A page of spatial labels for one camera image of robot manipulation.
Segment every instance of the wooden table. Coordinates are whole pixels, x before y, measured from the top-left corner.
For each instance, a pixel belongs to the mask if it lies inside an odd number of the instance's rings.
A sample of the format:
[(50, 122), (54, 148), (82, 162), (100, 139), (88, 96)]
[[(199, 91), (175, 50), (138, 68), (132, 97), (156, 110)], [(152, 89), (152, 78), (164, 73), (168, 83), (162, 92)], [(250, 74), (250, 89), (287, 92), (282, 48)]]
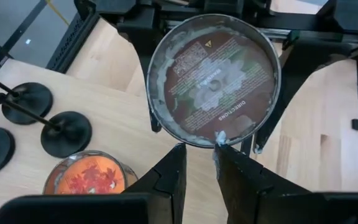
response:
[[(280, 1), (273, 4), (280, 10)], [(301, 12), (318, 7), (295, 2)], [(86, 115), (93, 125), (87, 149), (109, 153), (141, 177), (177, 141), (165, 131), (150, 129), (143, 74), (133, 46), (100, 20), (67, 75), (8, 60), (0, 81), (9, 87), (39, 82), (49, 87), (54, 104), (47, 118), (62, 111)], [(336, 63), (314, 73), (290, 103), (263, 154), (251, 155), (272, 171), (309, 190), (358, 191), (358, 118), (356, 65)], [(60, 159), (40, 144), (41, 124), (18, 126), (4, 119), (0, 127), (12, 132), (16, 152), (0, 171), (0, 206), (7, 200), (40, 194)], [(188, 146), (187, 190), (183, 223), (226, 223), (212, 150)]]

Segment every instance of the round tin lid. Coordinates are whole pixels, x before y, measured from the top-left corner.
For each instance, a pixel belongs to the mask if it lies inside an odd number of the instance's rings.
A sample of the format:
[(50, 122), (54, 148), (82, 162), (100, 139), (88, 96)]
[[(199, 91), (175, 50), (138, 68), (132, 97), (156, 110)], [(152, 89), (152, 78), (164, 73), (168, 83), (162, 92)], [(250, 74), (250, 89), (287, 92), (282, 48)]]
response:
[(99, 151), (74, 154), (49, 175), (45, 194), (119, 194), (125, 190), (126, 177), (113, 157)]
[(179, 140), (235, 144), (270, 115), (278, 93), (278, 57), (252, 26), (202, 15), (171, 30), (150, 63), (147, 93), (162, 126)]

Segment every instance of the black rod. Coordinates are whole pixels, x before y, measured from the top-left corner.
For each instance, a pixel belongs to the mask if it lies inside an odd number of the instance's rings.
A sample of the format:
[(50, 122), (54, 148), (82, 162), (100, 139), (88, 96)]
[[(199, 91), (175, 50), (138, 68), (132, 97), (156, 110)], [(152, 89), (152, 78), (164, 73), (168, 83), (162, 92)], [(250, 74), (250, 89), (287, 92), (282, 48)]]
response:
[(11, 94), (14, 97), (19, 97), (19, 94), (16, 93), (15, 91), (11, 90), (9, 87), (7, 87), (6, 85), (0, 83), (0, 88), (5, 90), (6, 92), (8, 92), (9, 94)]
[(47, 125), (47, 126), (53, 128), (53, 129), (56, 130), (56, 131), (60, 130), (60, 127), (57, 126), (56, 124), (53, 124), (52, 122), (47, 121), (46, 119), (43, 119), (43, 118), (41, 118), (40, 116), (37, 116), (37, 115), (33, 114), (31, 111), (29, 111), (29, 110), (23, 108), (23, 107), (20, 106), (20, 105), (17, 105), (17, 104), (15, 104), (15, 103), (13, 103), (13, 102), (11, 102), (11, 101), (9, 101), (9, 100), (4, 100), (4, 101), (3, 101), (3, 104), (5, 104), (5, 105), (11, 107), (12, 109), (15, 109), (15, 110), (21, 112), (21, 113), (24, 113), (24, 114), (26, 114), (27, 116), (30, 116), (30, 117), (33, 118), (34, 120), (39, 121), (39, 122), (41, 122), (42, 124)]

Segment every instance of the brown label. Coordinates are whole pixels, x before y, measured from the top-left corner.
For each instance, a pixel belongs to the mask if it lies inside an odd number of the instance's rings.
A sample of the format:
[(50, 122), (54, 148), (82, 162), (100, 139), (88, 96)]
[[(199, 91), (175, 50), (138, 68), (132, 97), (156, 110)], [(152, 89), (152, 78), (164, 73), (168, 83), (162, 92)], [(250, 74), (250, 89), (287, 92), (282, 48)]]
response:
[(273, 68), (253, 41), (225, 31), (188, 42), (174, 57), (164, 86), (167, 108), (189, 134), (212, 141), (251, 132), (266, 116)]

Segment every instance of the warning triangle symbol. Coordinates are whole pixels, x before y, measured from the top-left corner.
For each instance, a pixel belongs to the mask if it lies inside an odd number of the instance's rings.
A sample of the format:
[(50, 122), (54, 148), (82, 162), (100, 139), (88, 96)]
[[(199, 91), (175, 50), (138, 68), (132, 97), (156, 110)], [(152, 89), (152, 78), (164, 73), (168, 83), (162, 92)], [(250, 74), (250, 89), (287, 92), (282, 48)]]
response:
[(212, 47), (212, 41), (209, 40), (209, 41), (205, 44), (205, 46), (207, 46), (207, 47)]

